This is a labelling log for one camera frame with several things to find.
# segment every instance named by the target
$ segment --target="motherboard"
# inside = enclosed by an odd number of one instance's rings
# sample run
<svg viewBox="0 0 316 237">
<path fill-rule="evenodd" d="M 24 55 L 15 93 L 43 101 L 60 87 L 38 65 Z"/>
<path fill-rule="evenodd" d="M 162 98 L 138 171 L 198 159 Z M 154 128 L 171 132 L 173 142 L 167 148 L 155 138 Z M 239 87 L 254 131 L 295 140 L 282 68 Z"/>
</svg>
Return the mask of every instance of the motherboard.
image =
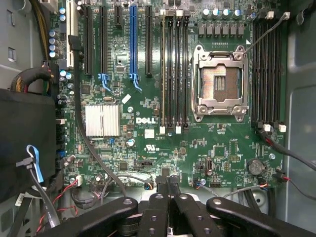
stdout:
<svg viewBox="0 0 316 237">
<path fill-rule="evenodd" d="M 279 1 L 59 0 L 58 8 L 49 42 L 60 72 L 65 183 L 81 175 L 83 186 L 104 185 L 108 177 L 76 124 L 67 37 L 75 35 L 85 132 L 115 174 L 153 185 L 174 175 L 192 188 L 277 185 L 282 155 L 256 128 L 283 144 L 286 23 L 247 49 L 282 16 Z"/>
</svg>

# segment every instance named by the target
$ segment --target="cpu socket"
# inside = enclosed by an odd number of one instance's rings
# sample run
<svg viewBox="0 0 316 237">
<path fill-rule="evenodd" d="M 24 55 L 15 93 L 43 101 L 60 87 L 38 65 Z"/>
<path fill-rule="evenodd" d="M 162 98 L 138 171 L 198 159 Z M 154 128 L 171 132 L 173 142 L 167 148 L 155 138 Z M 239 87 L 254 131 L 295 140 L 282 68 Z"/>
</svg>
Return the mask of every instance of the cpu socket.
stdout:
<svg viewBox="0 0 316 237">
<path fill-rule="evenodd" d="M 192 110 L 195 120 L 205 115 L 235 116 L 242 122 L 248 110 L 248 58 L 238 46 L 235 52 L 204 51 L 193 54 Z"/>
</svg>

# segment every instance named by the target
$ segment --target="green circuit board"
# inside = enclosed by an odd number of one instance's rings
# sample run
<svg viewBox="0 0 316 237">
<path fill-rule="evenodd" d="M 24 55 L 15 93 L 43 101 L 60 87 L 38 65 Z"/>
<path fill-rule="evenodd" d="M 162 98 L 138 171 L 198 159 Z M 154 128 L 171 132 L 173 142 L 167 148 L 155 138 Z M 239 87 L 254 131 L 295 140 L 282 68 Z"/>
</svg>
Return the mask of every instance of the green circuit board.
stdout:
<svg viewBox="0 0 316 237">
<path fill-rule="evenodd" d="M 187 10 L 189 13 L 188 23 L 188 75 L 187 84 L 187 108 L 189 126 L 186 131 L 176 134 L 174 130 L 167 130 L 160 133 L 161 113 L 157 111 L 162 108 L 161 96 L 161 27 L 160 10 L 166 9 L 167 3 L 160 0 L 127 2 L 101 2 L 90 1 L 93 12 L 93 43 L 92 45 L 92 75 L 85 74 L 86 65 L 82 65 L 80 75 L 81 81 L 81 104 L 83 121 L 86 121 L 85 108 L 92 105 L 106 105 L 112 98 L 112 102 L 119 108 L 119 136 L 90 137 L 91 143 L 97 150 L 102 161 L 115 174 L 131 174 L 143 179 L 155 181 L 158 175 L 179 176 L 180 186 L 194 186 L 196 181 L 206 180 L 209 187 L 247 187 L 258 183 L 258 177 L 265 180 L 269 186 L 275 187 L 272 174 L 277 168 L 282 167 L 282 155 L 273 152 L 255 134 L 251 126 L 251 83 L 252 83 L 252 57 L 248 53 L 249 80 L 248 99 L 249 109 L 242 122 L 238 122 L 235 116 L 204 116 L 201 122 L 195 120 L 191 108 L 191 73 L 192 57 L 195 47 L 202 45 L 205 51 L 235 51 L 238 46 L 247 48 L 253 41 L 252 24 L 247 21 L 246 11 L 249 6 L 256 10 L 257 4 L 252 0 L 228 0 L 229 9 L 240 9 L 240 18 L 234 20 L 218 18 L 217 20 L 203 19 L 202 12 L 205 8 L 224 9 L 224 1 L 189 1 L 182 0 L 180 10 Z M 115 5 L 121 6 L 121 27 L 116 26 Z M 100 69 L 100 6 L 106 6 L 107 10 L 107 91 L 102 82 L 98 79 Z M 137 6 L 137 67 L 139 87 L 142 92 L 135 89 L 130 80 L 130 8 Z M 146 76 L 146 10 L 145 7 L 152 6 L 152 76 Z M 59 7 L 66 8 L 66 1 L 59 1 Z M 263 2 L 262 8 L 270 9 L 270 2 Z M 208 23 L 216 25 L 227 25 L 243 27 L 244 33 L 241 36 L 218 36 L 207 37 L 199 35 L 199 28 Z M 51 15 L 51 27 L 60 28 L 59 14 Z M 85 43 L 84 17 L 78 15 L 78 35 Z M 182 45 L 182 29 L 180 30 L 180 44 Z M 57 62 L 66 60 L 66 37 L 59 39 L 59 58 Z M 286 41 L 282 43 L 281 64 L 286 68 Z M 65 168 L 65 182 L 69 183 L 71 178 L 82 175 L 83 185 L 103 184 L 107 175 L 99 166 L 97 161 L 91 157 L 87 147 L 78 132 L 75 122 L 74 93 L 69 89 L 68 84 L 60 83 L 60 94 L 67 96 L 67 104 L 60 109 L 65 112 L 67 128 L 66 133 L 66 156 L 75 155 L 76 159 Z M 285 73 L 281 75 L 280 84 L 280 117 L 284 117 L 285 99 Z M 280 144 L 283 144 L 284 133 L 273 129 L 271 136 Z M 259 160 L 265 167 L 259 176 L 251 175 L 247 170 L 247 163 L 252 160 Z M 206 166 L 211 162 L 210 170 L 205 171 Z M 96 181 L 96 176 L 102 174 L 103 179 Z M 142 183 L 122 178 L 127 186 L 143 186 Z"/>
</svg>

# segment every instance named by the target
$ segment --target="silver heatsink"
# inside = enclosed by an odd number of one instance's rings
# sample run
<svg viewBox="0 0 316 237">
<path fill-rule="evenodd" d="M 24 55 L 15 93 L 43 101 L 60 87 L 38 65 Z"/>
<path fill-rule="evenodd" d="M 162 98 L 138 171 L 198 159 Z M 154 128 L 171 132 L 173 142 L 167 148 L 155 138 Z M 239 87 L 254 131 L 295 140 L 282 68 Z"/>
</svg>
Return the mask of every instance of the silver heatsink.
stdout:
<svg viewBox="0 0 316 237">
<path fill-rule="evenodd" d="M 119 136 L 119 105 L 86 106 L 85 132 L 90 137 Z"/>
</svg>

